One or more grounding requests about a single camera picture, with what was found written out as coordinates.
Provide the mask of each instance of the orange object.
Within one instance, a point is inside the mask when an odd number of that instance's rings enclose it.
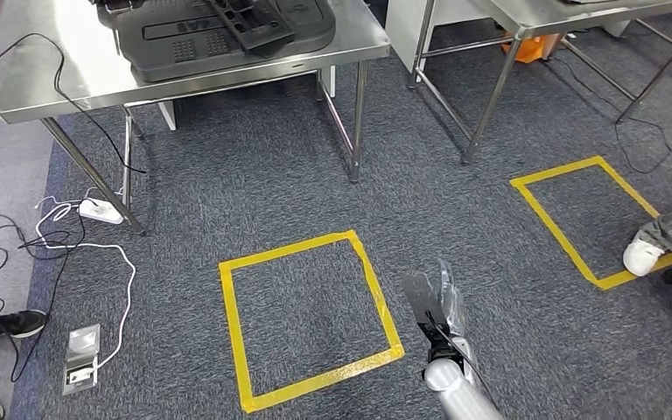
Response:
[[[523,40],[521,45],[519,45],[519,52],[516,53],[516,61],[529,64],[532,61],[546,57],[558,38],[558,35],[548,35]],[[503,48],[505,53],[508,53],[511,45],[502,44],[500,47]]]

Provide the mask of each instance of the stainless steel table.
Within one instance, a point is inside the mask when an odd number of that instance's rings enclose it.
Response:
[[[129,108],[221,90],[277,81],[315,73],[318,99],[324,100],[337,123],[350,155],[349,179],[359,178],[361,115],[367,82],[367,61],[390,54],[390,41],[362,0],[329,0],[336,17],[336,34],[327,47],[306,54],[240,66],[180,79],[146,83],[130,71],[130,63],[118,52],[114,33],[97,18],[95,6],[86,0],[31,0],[27,8],[27,32],[39,32],[55,41],[66,55],[60,79],[63,91],[83,109],[122,106],[125,113],[124,160],[130,165],[130,140],[137,126]],[[6,123],[40,120],[73,161],[94,181],[126,221],[137,231],[143,226],[130,211],[130,171],[124,168],[123,194],[118,199],[71,138],[53,119],[77,109],[53,89],[59,64],[58,51],[41,38],[24,41],[10,53],[10,69],[0,92],[0,117]],[[324,80],[328,69],[358,62],[353,134],[349,136],[333,105]]]
[[[619,117],[617,122],[627,118],[652,91],[655,84],[665,74],[666,70],[672,64],[671,59],[656,74],[656,76],[647,84],[646,88],[640,94],[632,94],[623,88],[612,77],[596,64],[596,62],[583,54],[573,44],[564,39],[566,32],[579,29],[591,28],[594,26],[614,24],[624,20],[637,19],[646,28],[654,31],[650,25],[643,23],[642,18],[661,15],[672,12],[672,0],[615,0],[603,3],[578,4],[569,3],[563,0],[475,0],[478,6],[486,10],[493,20],[498,22],[511,35],[508,37],[489,39],[466,45],[455,45],[440,50],[424,52],[423,48],[416,49],[416,55],[413,64],[413,72],[409,86],[414,88],[419,81],[426,84],[427,88],[434,94],[444,109],[449,113],[452,120],[458,125],[462,132],[470,139],[470,144],[462,161],[468,163],[473,156],[475,149],[480,143],[483,131],[493,116],[496,103],[501,94],[509,72],[515,62],[516,53],[524,39],[531,39],[542,35],[561,34],[557,42],[570,49],[585,64],[594,71],[603,76],[608,82],[615,86],[623,95],[629,98],[632,103]],[[423,27],[418,44],[424,45],[426,33],[434,13],[435,0],[428,0],[423,14]],[[662,32],[654,31],[656,35],[662,36]],[[436,57],[447,53],[456,53],[459,51],[471,50],[485,46],[497,46],[499,44],[511,43],[506,61],[493,87],[493,91],[486,103],[485,109],[478,124],[473,130],[470,130],[465,121],[452,109],[449,102],[441,95],[438,89],[426,77],[421,70],[419,63],[421,60],[429,57]]]

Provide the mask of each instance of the gray carpet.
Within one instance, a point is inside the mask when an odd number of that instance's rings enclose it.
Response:
[[[464,38],[443,28],[435,42]],[[577,43],[637,85],[669,49],[650,39],[613,41],[599,31]],[[567,52],[558,56],[617,103]],[[427,74],[475,117],[503,61],[497,49],[435,58]],[[613,111],[567,70],[535,63],[509,79],[477,161],[460,165],[466,141],[423,90],[405,88],[395,58],[370,67],[362,181],[350,185],[343,151],[311,76],[178,103],[179,130],[154,108],[136,114],[134,208],[150,233],[87,221],[87,238],[119,242],[138,267],[122,351],[97,388],[60,395],[68,332],[102,325],[101,357],[116,344],[128,270],[114,251],[82,250],[68,262],[52,323],[11,405],[13,418],[441,418],[421,380],[427,342],[400,286],[415,269],[452,264],[468,305],[469,340],[501,411],[510,418],[672,417],[672,290],[658,275],[602,292],[587,282],[512,178],[601,155],[657,209],[672,207],[672,157],[632,171],[617,144]],[[352,107],[354,68],[341,68],[337,105]],[[120,136],[118,109],[95,112]],[[639,117],[663,125],[672,144],[672,77]],[[82,117],[66,130],[118,187],[111,149]],[[636,164],[663,153],[659,138],[623,136]],[[62,151],[48,192],[88,186]],[[642,211],[596,170],[535,186],[541,202],[597,273],[616,267]],[[579,212],[582,218],[574,217]],[[67,220],[63,225],[74,224]],[[405,347],[387,366],[246,415],[240,408],[218,262],[353,228],[365,244]],[[30,303],[45,307],[55,269],[35,268]],[[234,273],[255,392],[266,392],[385,348],[375,304],[354,254],[334,245]]]

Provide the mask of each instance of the table top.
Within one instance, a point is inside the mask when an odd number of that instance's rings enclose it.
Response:
[[[30,1],[24,33],[40,32],[63,49],[66,64],[60,87],[84,109],[189,95],[390,54],[388,35],[363,0],[328,0],[336,17],[336,34],[321,50],[149,83],[130,71],[130,63],[117,51],[113,33],[100,23],[95,6],[86,0]],[[60,54],[49,42],[32,37],[10,56],[0,92],[0,117],[5,122],[77,112],[53,89]]]
[[[565,0],[474,0],[520,39],[570,32],[672,12],[672,0],[613,0],[570,3]]]

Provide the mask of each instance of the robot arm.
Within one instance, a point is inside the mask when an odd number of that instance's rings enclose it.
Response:
[[[451,337],[440,297],[429,286],[426,275],[406,276],[402,283],[416,322],[431,343],[429,365],[423,371],[423,380],[429,389],[438,393],[447,418],[503,419],[495,405],[475,387],[472,349],[466,339]]]

